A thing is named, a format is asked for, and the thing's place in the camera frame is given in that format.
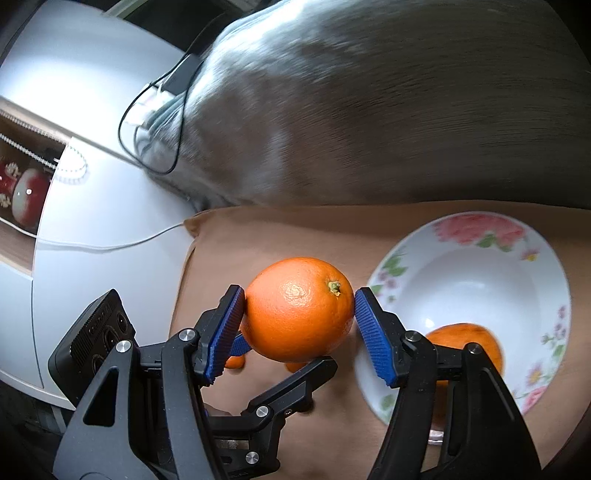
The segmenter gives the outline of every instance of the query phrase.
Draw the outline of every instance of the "metal screw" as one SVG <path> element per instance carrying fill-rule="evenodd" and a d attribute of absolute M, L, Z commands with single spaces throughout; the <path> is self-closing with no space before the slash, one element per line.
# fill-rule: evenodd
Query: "metal screw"
<path fill-rule="evenodd" d="M 256 452 L 248 452 L 246 454 L 246 462 L 250 463 L 251 465 L 254 465 L 255 463 L 258 462 L 259 456 L 258 453 Z"/>
<path fill-rule="evenodd" d="M 474 355 L 482 353 L 482 347 L 478 343 L 468 343 L 468 351 Z"/>
<path fill-rule="evenodd" d="M 421 334 L 416 330 L 409 330 L 404 332 L 404 338 L 406 338 L 406 340 L 409 342 L 418 342 L 421 339 Z"/>
<path fill-rule="evenodd" d="M 121 340 L 119 343 L 117 343 L 117 345 L 115 345 L 115 348 L 119 353 L 125 353 L 131 348 L 131 342 L 129 340 Z"/>
<path fill-rule="evenodd" d="M 195 330 L 191 328 L 184 329 L 178 334 L 178 337 L 183 342 L 189 342 L 195 338 Z"/>
<path fill-rule="evenodd" d="M 267 414 L 269 413 L 269 408 L 266 406 L 262 406 L 262 407 L 258 407 L 256 410 L 256 416 L 257 417 L 266 417 Z"/>

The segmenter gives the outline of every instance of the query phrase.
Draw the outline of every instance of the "gray blanket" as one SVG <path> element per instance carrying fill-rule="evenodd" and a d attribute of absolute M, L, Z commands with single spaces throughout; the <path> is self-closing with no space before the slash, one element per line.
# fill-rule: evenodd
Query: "gray blanket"
<path fill-rule="evenodd" d="M 590 72 L 543 0 L 284 0 L 216 40 L 160 180 L 205 206 L 589 208 Z M 140 145 L 159 170 L 180 104 Z"/>

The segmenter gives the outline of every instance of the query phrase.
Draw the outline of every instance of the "floral bowl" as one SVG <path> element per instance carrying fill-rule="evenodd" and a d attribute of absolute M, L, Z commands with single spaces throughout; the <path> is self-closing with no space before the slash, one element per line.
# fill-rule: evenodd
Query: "floral bowl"
<path fill-rule="evenodd" d="M 368 286 L 408 330 L 426 335 L 466 322 L 491 331 L 522 414 L 540 399 L 566 351 L 570 294 L 562 265 L 540 234 L 498 213 L 457 213 L 423 225 L 386 255 Z M 388 423 L 398 392 L 375 374 L 364 346 L 355 374 L 370 408 Z M 442 438 L 431 431 L 430 443 Z"/>

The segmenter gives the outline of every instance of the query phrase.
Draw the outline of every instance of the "tan cloth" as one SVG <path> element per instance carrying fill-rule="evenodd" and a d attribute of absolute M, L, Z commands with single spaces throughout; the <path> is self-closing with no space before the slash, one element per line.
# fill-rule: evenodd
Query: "tan cloth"
<path fill-rule="evenodd" d="M 203 310 L 217 306 L 230 284 L 248 286 L 255 275 L 287 257 L 318 257 L 334 264 L 353 288 L 366 284 L 388 251 L 408 233 L 449 213 L 490 210 L 535 228 L 552 245 L 570 283 L 573 324 L 558 375 L 526 421 L 542 465 L 564 445 L 591 401 L 591 212 L 525 203 L 429 202 L 399 206 L 237 207 L 187 220 L 196 237 L 181 279 L 171 333 L 194 326 Z M 270 478 L 366 478 L 385 434 L 355 382 L 356 334 L 334 352 L 334 379 L 316 391 L 316 409 L 295 414 L 281 434 L 281 469 Z M 226 371 L 202 389 L 204 401 L 238 414 L 248 401 L 288 375 L 281 364 L 250 352 L 246 368 Z M 438 451 L 430 447 L 426 463 Z"/>

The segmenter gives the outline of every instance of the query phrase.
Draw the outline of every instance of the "blue textured rubber pad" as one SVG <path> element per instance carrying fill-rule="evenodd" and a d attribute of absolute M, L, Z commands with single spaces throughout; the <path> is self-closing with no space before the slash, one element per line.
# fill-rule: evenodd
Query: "blue textured rubber pad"
<path fill-rule="evenodd" d="M 392 387 L 396 382 L 396 372 L 392 364 L 392 346 L 361 290 L 355 293 L 355 318 L 375 372 L 384 379 L 386 385 Z"/>
<path fill-rule="evenodd" d="M 250 352 L 252 347 L 248 344 L 241 333 L 236 335 L 234 343 L 232 344 L 232 350 L 230 350 L 230 356 L 241 356 L 247 352 Z"/>
<path fill-rule="evenodd" d="M 239 288 L 209 344 L 205 377 L 211 383 L 223 373 L 223 367 L 230 356 L 230 349 L 244 314 L 244 290 Z"/>

